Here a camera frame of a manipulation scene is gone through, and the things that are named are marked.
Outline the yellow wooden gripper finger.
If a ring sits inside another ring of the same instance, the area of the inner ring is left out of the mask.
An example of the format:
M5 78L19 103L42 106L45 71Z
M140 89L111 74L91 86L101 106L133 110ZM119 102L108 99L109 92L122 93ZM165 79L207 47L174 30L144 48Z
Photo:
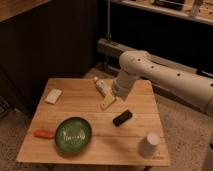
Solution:
M102 110L106 110L110 105L112 105L116 101L116 98L111 95L107 95L103 102L101 103L100 107Z

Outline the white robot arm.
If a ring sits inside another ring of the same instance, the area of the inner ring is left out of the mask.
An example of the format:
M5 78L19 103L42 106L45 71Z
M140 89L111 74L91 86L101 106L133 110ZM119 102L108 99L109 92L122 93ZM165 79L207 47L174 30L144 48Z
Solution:
M145 77L213 117L213 79L156 64L150 57L142 50L120 55L120 70L111 86L116 96L126 98L135 82Z

